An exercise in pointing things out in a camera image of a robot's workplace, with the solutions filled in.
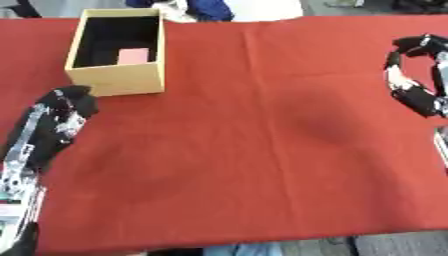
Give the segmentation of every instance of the pink block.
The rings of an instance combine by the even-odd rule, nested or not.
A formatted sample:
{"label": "pink block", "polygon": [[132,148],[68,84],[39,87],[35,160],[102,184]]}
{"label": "pink block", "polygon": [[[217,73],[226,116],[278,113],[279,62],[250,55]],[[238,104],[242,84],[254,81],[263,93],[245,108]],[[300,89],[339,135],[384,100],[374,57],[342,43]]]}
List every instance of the pink block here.
{"label": "pink block", "polygon": [[143,64],[148,62],[148,48],[121,49],[117,64]]}

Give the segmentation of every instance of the red tablecloth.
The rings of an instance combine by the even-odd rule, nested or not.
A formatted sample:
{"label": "red tablecloth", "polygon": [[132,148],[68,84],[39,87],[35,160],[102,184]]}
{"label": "red tablecloth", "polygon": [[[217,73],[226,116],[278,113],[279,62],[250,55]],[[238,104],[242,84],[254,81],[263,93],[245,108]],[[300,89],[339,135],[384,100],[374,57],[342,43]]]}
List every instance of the red tablecloth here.
{"label": "red tablecloth", "polygon": [[[0,132],[50,88],[76,20],[0,21]],[[42,252],[448,228],[433,127],[382,77],[394,38],[448,17],[166,26],[159,95],[101,98],[46,177]],[[429,84],[430,61],[405,63]]]}

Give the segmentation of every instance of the black foam lining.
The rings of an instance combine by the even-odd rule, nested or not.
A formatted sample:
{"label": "black foam lining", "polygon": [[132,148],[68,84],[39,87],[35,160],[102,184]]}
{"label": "black foam lining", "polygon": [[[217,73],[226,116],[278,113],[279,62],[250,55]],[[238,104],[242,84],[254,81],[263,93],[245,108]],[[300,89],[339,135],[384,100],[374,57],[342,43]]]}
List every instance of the black foam lining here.
{"label": "black foam lining", "polygon": [[73,67],[115,65],[119,50],[131,48],[148,48],[148,61],[155,61],[158,30],[156,16],[89,18]]}

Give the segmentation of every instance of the cardboard box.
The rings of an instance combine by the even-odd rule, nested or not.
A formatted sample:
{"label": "cardboard box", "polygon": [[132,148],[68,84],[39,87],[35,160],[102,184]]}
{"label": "cardboard box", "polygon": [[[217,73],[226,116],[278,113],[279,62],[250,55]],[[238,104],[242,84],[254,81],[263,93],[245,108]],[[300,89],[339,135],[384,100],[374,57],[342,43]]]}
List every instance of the cardboard box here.
{"label": "cardboard box", "polygon": [[[117,64],[122,49],[148,48],[148,62]],[[65,71],[95,96],[164,91],[165,38],[158,9],[84,10]]]}

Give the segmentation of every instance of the floor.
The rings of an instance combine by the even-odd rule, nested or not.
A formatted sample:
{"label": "floor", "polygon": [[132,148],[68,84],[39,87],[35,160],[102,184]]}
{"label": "floor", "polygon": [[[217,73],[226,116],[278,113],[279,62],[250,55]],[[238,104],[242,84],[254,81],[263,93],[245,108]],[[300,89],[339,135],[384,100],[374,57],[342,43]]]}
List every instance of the floor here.
{"label": "floor", "polygon": [[[326,1],[336,0],[300,1],[304,15],[395,14],[389,6],[391,0],[366,0],[367,3],[363,8],[334,8],[325,5]],[[44,17],[79,17],[84,8],[124,7],[123,0],[31,0],[31,2]],[[0,9],[0,17],[15,18],[15,15]],[[356,244],[360,255],[363,256],[442,256],[448,255],[448,232],[360,236],[356,239]],[[351,256],[344,238],[290,241],[284,242],[282,246],[286,256]]]}

